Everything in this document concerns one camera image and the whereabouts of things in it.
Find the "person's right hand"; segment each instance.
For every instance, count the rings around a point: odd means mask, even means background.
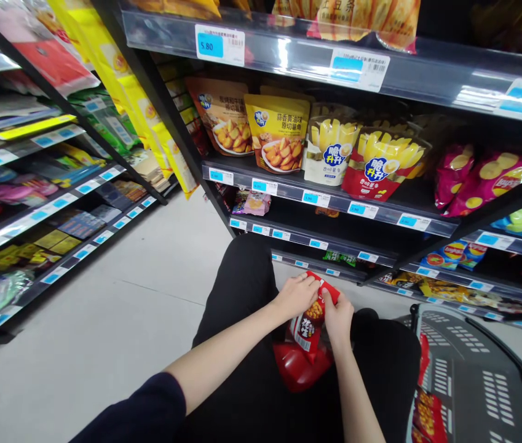
[[[324,299],[324,321],[333,351],[337,352],[345,346],[350,349],[351,320],[355,312],[353,305],[342,292],[336,305],[333,304],[333,299],[326,288],[322,289],[321,295]]]

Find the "red snack bag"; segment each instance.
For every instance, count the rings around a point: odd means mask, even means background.
[[[308,361],[313,364],[318,353],[320,332],[322,330],[322,324],[324,323],[324,299],[322,298],[322,291],[324,289],[329,291],[334,304],[336,304],[339,299],[340,292],[312,271],[307,271],[307,274],[309,277],[314,277],[320,282],[318,300],[316,300],[305,313],[291,319],[290,332],[294,341],[304,350]]]

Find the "floor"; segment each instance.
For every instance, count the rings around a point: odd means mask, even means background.
[[[201,189],[176,195],[49,297],[0,346],[0,442],[66,442],[185,353],[230,240]],[[298,273],[275,264],[278,285]],[[380,317],[412,304],[329,278]],[[522,330],[485,326],[522,358]]]

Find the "yellow snack bag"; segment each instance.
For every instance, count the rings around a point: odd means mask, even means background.
[[[274,95],[246,94],[256,164],[273,174],[300,170],[310,102]]]

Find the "shelf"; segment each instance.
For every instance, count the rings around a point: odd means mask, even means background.
[[[56,266],[54,266],[53,269],[48,269],[45,273],[40,275],[14,305],[7,306],[3,309],[0,314],[0,326],[26,305],[35,300],[41,293],[43,293],[43,291],[57,282],[64,274],[78,265],[89,254],[95,251],[95,249],[116,235],[121,229],[125,228],[130,222],[139,216],[139,214],[155,202],[156,199],[152,196],[143,198],[139,203],[132,206],[131,209],[127,209],[124,213],[118,215],[115,219],[107,223],[107,225],[99,230],[97,234],[94,234],[91,238],[68,252],[56,263]]]
[[[369,283],[367,286],[370,286],[375,289],[383,290],[386,292],[402,295],[403,297],[409,297],[409,298],[412,298],[413,300],[421,301],[424,303],[433,303],[436,305],[443,305],[446,308],[452,308],[457,311],[460,311],[461,313],[471,314],[476,317],[486,318],[486,319],[497,321],[497,322],[503,322],[503,316],[501,314],[499,314],[491,309],[482,308],[480,306],[472,306],[472,305],[467,305],[465,303],[458,303],[456,301],[448,301],[448,300],[441,300],[439,298],[425,297],[424,295],[413,292],[411,290],[401,289],[401,288],[398,288],[398,287],[395,287],[392,285],[388,285],[388,284],[382,283],[382,282]],[[522,321],[506,322],[505,324],[522,328]]]
[[[417,55],[410,55],[384,49],[373,33],[358,43],[308,38],[306,33],[312,26],[308,20],[295,20],[294,26],[281,27],[271,23],[273,15],[253,12],[249,20],[241,11],[227,8],[221,9],[222,22],[142,12],[129,2],[122,2],[122,9],[130,47],[198,58],[197,26],[198,33],[202,25],[236,30],[242,33],[236,34],[243,41],[241,52],[230,50],[232,46],[226,44],[224,57],[199,58],[522,120],[522,100],[505,100],[511,89],[522,89],[521,54],[418,37]],[[343,26],[340,30],[349,31]],[[335,57],[354,62],[354,66],[334,70]],[[368,69],[362,72],[361,67],[355,67],[353,57],[376,57],[383,65],[388,61],[385,76],[373,76],[374,63],[368,60],[363,61]],[[376,81],[366,82],[367,73]]]
[[[65,188],[49,197],[41,206],[30,207],[0,222],[0,246],[18,236],[22,232],[37,225],[60,209],[68,206],[102,184],[118,176],[125,168],[116,163],[110,163],[100,168],[87,178],[75,183],[74,188]]]
[[[61,116],[62,121],[68,121],[68,116]],[[80,126],[70,124],[62,128],[44,132],[35,137],[21,140],[20,142],[12,142],[0,146],[0,166],[19,160],[29,154],[36,153],[43,149],[54,146],[56,143],[63,142],[77,135],[83,134],[85,131]]]
[[[263,217],[232,214],[230,226],[322,250],[333,250],[384,266],[403,251],[415,250],[422,234],[367,218],[315,214],[315,207],[273,197]]]
[[[459,219],[441,217],[433,203],[433,187],[421,179],[406,180],[387,202],[352,199],[340,186],[326,186],[304,180],[298,174],[272,174],[256,165],[253,156],[215,156],[203,161],[204,179],[271,193],[279,197],[328,207],[358,217],[449,237]]]

